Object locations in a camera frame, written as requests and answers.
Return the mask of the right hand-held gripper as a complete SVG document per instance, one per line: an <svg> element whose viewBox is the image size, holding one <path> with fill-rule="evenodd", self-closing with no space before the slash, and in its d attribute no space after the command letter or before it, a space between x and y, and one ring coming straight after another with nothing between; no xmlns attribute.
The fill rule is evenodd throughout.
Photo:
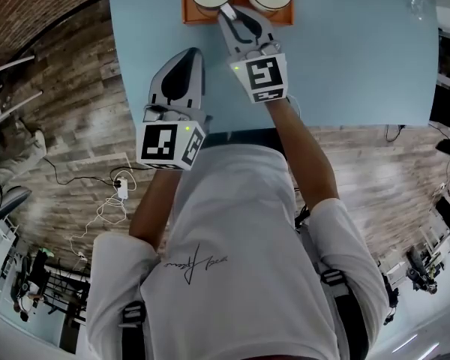
<svg viewBox="0 0 450 360"><path fill-rule="evenodd" d="M244 27L245 38L237 32L235 21ZM262 44L231 58L229 63L250 102L258 104L284 99L288 92L287 60L281 45L274 40L269 19L248 7L224 7L218 14L218 23L230 54L240 53L243 46Z"/></svg>

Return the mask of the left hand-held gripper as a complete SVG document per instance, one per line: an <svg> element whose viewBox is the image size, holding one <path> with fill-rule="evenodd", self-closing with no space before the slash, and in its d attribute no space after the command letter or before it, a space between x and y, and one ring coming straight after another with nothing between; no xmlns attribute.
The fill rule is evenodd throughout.
<svg viewBox="0 0 450 360"><path fill-rule="evenodd" d="M156 170L191 170L211 121L199 109L204 92L200 49L187 48L163 65L151 81L150 104L136 129L137 163Z"/></svg>

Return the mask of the person's left forearm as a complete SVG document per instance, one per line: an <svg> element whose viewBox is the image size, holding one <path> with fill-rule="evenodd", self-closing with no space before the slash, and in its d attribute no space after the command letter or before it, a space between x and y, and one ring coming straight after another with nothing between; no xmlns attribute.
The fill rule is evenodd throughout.
<svg viewBox="0 0 450 360"><path fill-rule="evenodd" d="M164 236L181 176L182 172L178 170L157 170L130 222L129 235L150 244L156 252Z"/></svg>

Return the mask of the person's right forearm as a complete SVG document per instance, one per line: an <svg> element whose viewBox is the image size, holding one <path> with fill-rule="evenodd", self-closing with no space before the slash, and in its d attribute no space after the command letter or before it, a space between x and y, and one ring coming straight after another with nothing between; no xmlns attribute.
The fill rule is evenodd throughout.
<svg viewBox="0 0 450 360"><path fill-rule="evenodd" d="M335 173L319 143L287 99L265 103L280 137L289 168L301 196L312 210L325 200L337 199Z"/></svg>

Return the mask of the orange wooden tray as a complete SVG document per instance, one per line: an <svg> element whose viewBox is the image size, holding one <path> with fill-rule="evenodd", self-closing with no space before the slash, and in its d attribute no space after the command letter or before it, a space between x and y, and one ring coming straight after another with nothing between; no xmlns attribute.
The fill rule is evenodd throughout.
<svg viewBox="0 0 450 360"><path fill-rule="evenodd" d="M276 26L291 26L294 23L294 3L291 1L286 7L277 11L259 10L249 0L230 0L233 5L259 11ZM181 0L182 21L186 25L213 24L217 22L217 11L199 7L193 0Z"/></svg>

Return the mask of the white power strip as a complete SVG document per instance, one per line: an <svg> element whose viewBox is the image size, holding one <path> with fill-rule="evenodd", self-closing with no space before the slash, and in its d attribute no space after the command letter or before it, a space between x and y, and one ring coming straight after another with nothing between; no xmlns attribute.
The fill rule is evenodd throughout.
<svg viewBox="0 0 450 360"><path fill-rule="evenodd" d="M114 188L116 191L116 196L119 200L125 201L128 199L128 180L125 177L118 177L114 179Z"/></svg>

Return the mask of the white stool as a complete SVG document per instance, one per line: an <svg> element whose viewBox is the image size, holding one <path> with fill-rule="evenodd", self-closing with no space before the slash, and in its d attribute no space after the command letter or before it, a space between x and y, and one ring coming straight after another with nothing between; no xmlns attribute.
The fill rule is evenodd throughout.
<svg viewBox="0 0 450 360"><path fill-rule="evenodd" d="M22 70L24 64L30 64L35 59L35 55L29 55L0 66L0 124L44 93L43 90L38 88L27 88L25 96L14 97L14 89L18 80L16 74Z"/></svg>

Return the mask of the clear glass item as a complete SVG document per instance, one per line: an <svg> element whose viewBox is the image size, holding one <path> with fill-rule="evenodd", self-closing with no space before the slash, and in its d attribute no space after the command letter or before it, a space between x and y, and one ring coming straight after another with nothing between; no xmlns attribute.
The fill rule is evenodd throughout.
<svg viewBox="0 0 450 360"><path fill-rule="evenodd" d="M420 21L425 19L425 1L424 0L411 0L409 3L409 9L412 14Z"/></svg>

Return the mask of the person's white t-shirt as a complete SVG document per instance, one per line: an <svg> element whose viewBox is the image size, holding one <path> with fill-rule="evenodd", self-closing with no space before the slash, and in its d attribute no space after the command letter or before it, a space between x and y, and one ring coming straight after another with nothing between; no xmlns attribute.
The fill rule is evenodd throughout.
<svg viewBox="0 0 450 360"><path fill-rule="evenodd" d="M122 311L147 310L153 360L339 360L338 313L293 228L284 156L259 145L201 151L178 186L166 251L107 232L94 241L88 342L122 360Z"/></svg>

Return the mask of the black office chair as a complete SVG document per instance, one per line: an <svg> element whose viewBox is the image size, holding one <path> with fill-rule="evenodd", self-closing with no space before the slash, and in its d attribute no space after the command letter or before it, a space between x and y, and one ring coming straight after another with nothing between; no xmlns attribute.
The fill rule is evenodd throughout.
<svg viewBox="0 0 450 360"><path fill-rule="evenodd" d="M16 186L0 195L0 220L7 217L15 208L25 202L32 191L27 187Z"/></svg>

